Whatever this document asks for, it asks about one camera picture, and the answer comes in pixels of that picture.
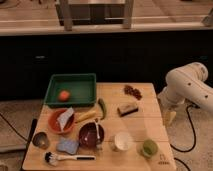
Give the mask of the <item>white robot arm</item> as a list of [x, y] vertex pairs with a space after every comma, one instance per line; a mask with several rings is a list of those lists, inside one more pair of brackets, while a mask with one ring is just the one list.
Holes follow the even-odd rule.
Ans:
[[185, 100], [213, 114], [213, 88], [205, 84], [207, 78], [208, 70], [200, 62], [172, 69], [166, 74], [166, 86], [157, 95], [165, 126], [171, 124], [176, 116], [175, 108]]

